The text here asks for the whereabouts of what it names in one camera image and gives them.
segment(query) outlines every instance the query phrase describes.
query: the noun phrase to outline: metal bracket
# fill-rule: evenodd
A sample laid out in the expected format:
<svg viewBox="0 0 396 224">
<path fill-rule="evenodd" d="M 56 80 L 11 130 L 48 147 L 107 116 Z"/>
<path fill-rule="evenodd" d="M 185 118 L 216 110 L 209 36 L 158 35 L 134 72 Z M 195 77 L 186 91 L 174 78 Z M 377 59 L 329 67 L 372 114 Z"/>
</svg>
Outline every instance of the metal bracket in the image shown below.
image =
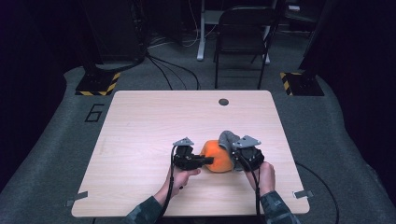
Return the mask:
<svg viewBox="0 0 396 224">
<path fill-rule="evenodd" d="M 261 143 L 262 143 L 261 141 L 255 139 L 255 138 L 252 138 L 248 135 L 245 135 L 243 138 L 241 138 L 237 142 L 233 143 L 233 146 L 238 147 L 238 148 L 254 147 Z"/>
<path fill-rule="evenodd" d="M 173 145 L 174 146 L 178 146 L 178 147 L 182 147 L 182 146 L 192 146 L 192 145 L 194 145 L 194 143 L 188 137 L 185 137 L 185 138 L 183 138 L 181 140 L 178 140 Z"/>
</svg>

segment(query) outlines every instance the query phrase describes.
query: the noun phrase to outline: yellow black hazard tape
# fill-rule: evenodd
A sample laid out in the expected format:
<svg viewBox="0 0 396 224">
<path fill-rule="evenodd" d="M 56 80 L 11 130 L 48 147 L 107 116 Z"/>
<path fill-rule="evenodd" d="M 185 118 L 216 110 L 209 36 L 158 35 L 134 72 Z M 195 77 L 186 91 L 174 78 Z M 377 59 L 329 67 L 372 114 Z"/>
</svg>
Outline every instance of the yellow black hazard tape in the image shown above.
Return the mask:
<svg viewBox="0 0 396 224">
<path fill-rule="evenodd" d="M 111 83 L 108 86 L 106 91 L 76 91 L 75 95 L 86 95 L 86 96 L 109 95 L 109 94 L 111 94 L 111 92 L 113 92 L 114 88 L 116 87 L 119 77 L 120 77 L 120 73 L 117 73 L 116 75 L 114 75 L 114 77 L 112 78 Z"/>
<path fill-rule="evenodd" d="M 280 73 L 280 77 L 282 78 L 283 87 L 285 88 L 286 94 L 292 96 L 293 92 L 291 91 L 290 84 L 286 75 L 296 75 L 299 76 L 301 73 Z"/>
</svg>

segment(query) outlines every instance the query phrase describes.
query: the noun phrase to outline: wooden table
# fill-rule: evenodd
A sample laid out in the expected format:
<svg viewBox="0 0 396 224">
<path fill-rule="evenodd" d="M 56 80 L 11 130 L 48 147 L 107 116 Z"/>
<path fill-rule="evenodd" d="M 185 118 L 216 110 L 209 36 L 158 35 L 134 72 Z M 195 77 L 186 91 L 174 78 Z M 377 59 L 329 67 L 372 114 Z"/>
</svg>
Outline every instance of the wooden table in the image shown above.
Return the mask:
<svg viewBox="0 0 396 224">
<path fill-rule="evenodd" d="M 219 99 L 228 105 L 220 105 Z M 199 154 L 207 140 L 229 130 L 262 144 L 276 169 L 276 190 L 293 213 L 308 212 L 288 141 L 269 91 L 118 91 L 75 201 L 75 217 L 124 217 L 163 184 L 172 144 L 184 137 Z M 206 168 L 169 203 L 166 216 L 255 215 L 255 195 L 243 172 Z"/>
</svg>

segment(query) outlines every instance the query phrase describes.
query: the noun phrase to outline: handheld controller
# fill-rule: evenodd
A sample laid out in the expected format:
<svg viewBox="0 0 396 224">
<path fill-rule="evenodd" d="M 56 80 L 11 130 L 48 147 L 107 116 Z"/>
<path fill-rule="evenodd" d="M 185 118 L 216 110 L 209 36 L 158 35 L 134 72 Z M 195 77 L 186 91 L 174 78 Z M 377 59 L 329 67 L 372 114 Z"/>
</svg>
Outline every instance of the handheld controller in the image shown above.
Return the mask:
<svg viewBox="0 0 396 224">
<path fill-rule="evenodd" d="M 195 170 L 206 164 L 213 163 L 213 157 L 192 154 L 194 143 L 188 138 L 183 138 L 173 144 L 177 147 L 176 154 L 173 158 L 174 165 L 181 170 Z"/>
<path fill-rule="evenodd" d="M 232 154 L 235 159 L 242 164 L 245 171 L 255 171 L 259 169 L 260 165 L 264 162 L 262 151 L 255 148 L 255 146 L 261 143 L 261 141 L 248 135 L 245 135 L 243 138 L 233 143 L 236 149 Z"/>
</svg>

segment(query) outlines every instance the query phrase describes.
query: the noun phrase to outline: gray carpet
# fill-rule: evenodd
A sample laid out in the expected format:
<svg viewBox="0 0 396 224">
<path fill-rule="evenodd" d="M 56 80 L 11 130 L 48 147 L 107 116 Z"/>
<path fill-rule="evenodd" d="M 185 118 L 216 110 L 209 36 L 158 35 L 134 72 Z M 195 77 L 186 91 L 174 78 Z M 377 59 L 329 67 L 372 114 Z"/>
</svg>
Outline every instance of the gray carpet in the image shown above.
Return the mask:
<svg viewBox="0 0 396 224">
<path fill-rule="evenodd" d="M 327 84 L 318 77 L 325 96 L 288 96 L 280 79 L 281 72 L 298 72 L 308 40 L 303 35 L 276 33 L 270 49 L 271 63 L 266 66 L 262 90 L 273 94 L 294 159 L 318 174 L 331 189 L 339 205 L 339 223 L 396 223 L 396 210 L 382 189 L 375 171 L 361 158 L 359 150 L 344 128 L 342 111 Z M 196 61 L 198 43 L 181 47 L 170 43 L 149 48 L 149 53 L 193 71 L 202 90 L 213 90 L 215 41 L 206 41 L 205 60 Z M 255 90 L 256 69 L 260 60 L 220 58 L 221 90 Z M 227 67 L 239 68 L 231 71 Z M 195 90 L 193 76 L 164 68 L 174 90 Z M 46 131 L 11 178 L 0 195 L 0 223 L 92 223 L 90 218 L 71 216 L 64 203 L 73 197 L 88 166 L 113 94 L 76 96 L 75 87 L 84 75 L 82 68 L 64 74 L 67 90 Z M 169 90 L 161 74 L 149 60 L 120 75 L 115 91 Z M 84 122 L 94 104 L 103 114 L 98 122 Z M 310 211 L 298 217 L 303 223 L 334 223 L 335 205 L 324 185 L 298 166 L 305 189 L 315 196 L 309 199 Z M 96 223 L 119 223 L 119 217 L 97 218 Z"/>
</svg>

